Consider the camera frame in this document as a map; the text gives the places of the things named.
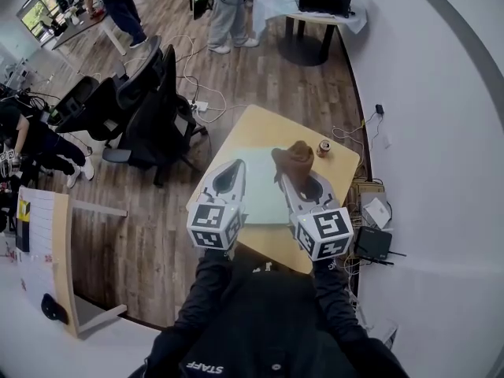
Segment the window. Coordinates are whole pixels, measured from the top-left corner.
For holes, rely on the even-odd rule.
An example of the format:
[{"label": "window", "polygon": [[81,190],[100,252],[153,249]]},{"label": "window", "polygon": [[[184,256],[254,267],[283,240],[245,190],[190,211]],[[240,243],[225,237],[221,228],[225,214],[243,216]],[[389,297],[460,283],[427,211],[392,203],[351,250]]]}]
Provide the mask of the window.
[{"label": "window", "polygon": [[44,29],[40,24],[42,16],[47,16],[51,20],[56,20],[59,24],[65,22],[65,18],[60,14],[56,0],[38,0],[35,5],[22,18],[23,24],[33,36],[40,42],[45,42],[52,37],[52,33]]}]

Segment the black shoe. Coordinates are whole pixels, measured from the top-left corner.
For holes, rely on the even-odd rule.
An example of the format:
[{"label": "black shoe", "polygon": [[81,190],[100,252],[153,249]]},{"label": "black shoe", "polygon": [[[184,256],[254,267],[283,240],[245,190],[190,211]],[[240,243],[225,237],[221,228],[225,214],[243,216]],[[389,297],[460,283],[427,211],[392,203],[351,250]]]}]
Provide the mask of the black shoe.
[{"label": "black shoe", "polygon": [[149,40],[149,38],[145,37],[144,39],[141,39],[138,42],[133,41],[129,44],[129,47],[130,47],[130,49],[135,49],[136,47],[139,47],[140,45],[144,44],[148,40]]}]

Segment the white sneaker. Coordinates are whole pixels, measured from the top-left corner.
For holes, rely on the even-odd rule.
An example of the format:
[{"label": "white sneaker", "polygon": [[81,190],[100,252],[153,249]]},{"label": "white sneaker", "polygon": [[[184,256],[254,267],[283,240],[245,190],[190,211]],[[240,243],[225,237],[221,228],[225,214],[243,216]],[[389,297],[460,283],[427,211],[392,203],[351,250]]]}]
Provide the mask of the white sneaker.
[{"label": "white sneaker", "polygon": [[86,163],[84,167],[80,167],[87,180],[92,180],[93,176],[95,176],[95,168],[93,167],[93,163],[89,157],[86,157]]},{"label": "white sneaker", "polygon": [[220,45],[218,47],[209,47],[209,50],[212,50],[215,53],[218,54],[228,54],[231,52],[231,48],[228,45]]},{"label": "white sneaker", "polygon": [[73,185],[76,184],[76,180],[80,175],[80,167],[73,166],[73,174],[68,175],[66,180],[66,186],[68,189],[72,189]]},{"label": "white sneaker", "polygon": [[259,46],[259,41],[254,38],[249,38],[242,45],[235,45],[235,47],[256,47]]}]

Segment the black sleeve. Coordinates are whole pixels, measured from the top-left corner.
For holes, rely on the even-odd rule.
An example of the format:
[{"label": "black sleeve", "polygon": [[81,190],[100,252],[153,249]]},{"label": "black sleeve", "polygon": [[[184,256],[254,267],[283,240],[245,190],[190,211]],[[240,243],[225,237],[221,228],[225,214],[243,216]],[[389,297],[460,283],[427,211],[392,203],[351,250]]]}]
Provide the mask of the black sleeve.
[{"label": "black sleeve", "polygon": [[313,272],[317,301],[339,347],[362,376],[407,377],[392,352],[378,339],[370,339],[358,324],[345,291],[343,272],[329,269],[331,262],[332,259],[315,261]]},{"label": "black sleeve", "polygon": [[178,319],[154,340],[146,366],[138,370],[145,372],[146,378],[176,374],[179,362],[218,313],[221,296],[231,279],[230,271],[231,262],[224,251],[206,251]]},{"label": "black sleeve", "polygon": [[14,131],[21,116],[21,111],[15,105],[2,105],[0,107],[0,123],[7,130]]}]

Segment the office chair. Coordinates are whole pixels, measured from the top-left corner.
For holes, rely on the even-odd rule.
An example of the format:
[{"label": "office chair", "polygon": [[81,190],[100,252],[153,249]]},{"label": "office chair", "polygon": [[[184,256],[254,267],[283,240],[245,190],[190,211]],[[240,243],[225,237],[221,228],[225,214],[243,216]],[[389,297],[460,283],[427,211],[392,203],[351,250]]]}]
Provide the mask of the office chair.
[{"label": "office chair", "polygon": [[176,92],[176,57],[170,45],[163,61],[165,74],[158,91],[151,91],[131,118],[116,149],[105,149],[103,159],[141,169],[157,167],[154,185],[162,187],[161,174],[177,160],[199,171],[186,158],[192,136],[208,132],[198,126],[191,105]]},{"label": "office chair", "polygon": [[122,64],[116,68],[117,76],[106,78],[92,91],[80,108],[73,110],[56,128],[56,133],[87,130],[92,139],[110,141],[116,139],[146,100],[147,95],[156,91],[163,77],[163,53],[161,38],[150,40],[149,57],[130,78]]},{"label": "office chair", "polygon": [[82,105],[91,96],[94,90],[98,87],[99,82],[93,77],[85,76],[79,81],[54,107],[53,111],[57,113],[56,123],[62,119],[72,116],[74,113],[79,113],[82,110]]}]

